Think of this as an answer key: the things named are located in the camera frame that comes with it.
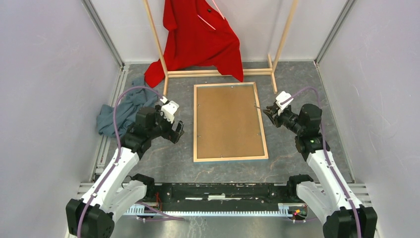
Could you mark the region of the blue picture frame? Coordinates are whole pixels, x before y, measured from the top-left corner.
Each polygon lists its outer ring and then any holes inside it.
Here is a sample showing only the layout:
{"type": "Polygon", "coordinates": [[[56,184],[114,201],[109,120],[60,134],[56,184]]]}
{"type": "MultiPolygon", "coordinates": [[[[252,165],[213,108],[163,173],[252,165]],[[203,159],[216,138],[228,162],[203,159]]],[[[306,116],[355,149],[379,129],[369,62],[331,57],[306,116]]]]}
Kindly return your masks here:
{"type": "Polygon", "coordinates": [[[193,161],[267,160],[255,82],[194,85],[193,161]]]}

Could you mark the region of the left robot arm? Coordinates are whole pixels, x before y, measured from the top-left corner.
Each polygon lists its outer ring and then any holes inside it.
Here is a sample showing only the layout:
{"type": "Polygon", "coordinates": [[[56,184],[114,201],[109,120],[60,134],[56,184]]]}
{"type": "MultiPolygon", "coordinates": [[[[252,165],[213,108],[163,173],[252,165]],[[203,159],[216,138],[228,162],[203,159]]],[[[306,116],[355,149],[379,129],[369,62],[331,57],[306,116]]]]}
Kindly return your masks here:
{"type": "Polygon", "coordinates": [[[183,135],[183,122],[173,129],[179,106],[170,101],[163,106],[142,107],[135,122],[128,127],[110,163],[80,198],[70,199],[66,205],[68,230],[78,238],[108,238],[117,221],[137,201],[150,202],[156,195],[154,179],[134,175],[122,187],[128,173],[151,147],[152,140],[162,137],[177,143],[183,135]]]}

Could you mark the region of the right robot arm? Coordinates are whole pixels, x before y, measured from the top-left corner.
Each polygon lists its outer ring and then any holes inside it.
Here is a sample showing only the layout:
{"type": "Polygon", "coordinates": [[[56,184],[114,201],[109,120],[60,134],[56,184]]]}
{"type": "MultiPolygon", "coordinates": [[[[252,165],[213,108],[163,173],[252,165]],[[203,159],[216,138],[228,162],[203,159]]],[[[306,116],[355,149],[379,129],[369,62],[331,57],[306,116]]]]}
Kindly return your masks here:
{"type": "Polygon", "coordinates": [[[303,176],[289,178],[286,196],[292,202],[304,201],[322,223],[326,238],[373,238],[377,213],[355,196],[336,168],[330,147],[321,131],[322,109],[305,104],[298,114],[291,106],[277,104],[263,109],[276,127],[284,126],[295,133],[295,145],[305,162],[315,173],[322,188],[303,176]]]}

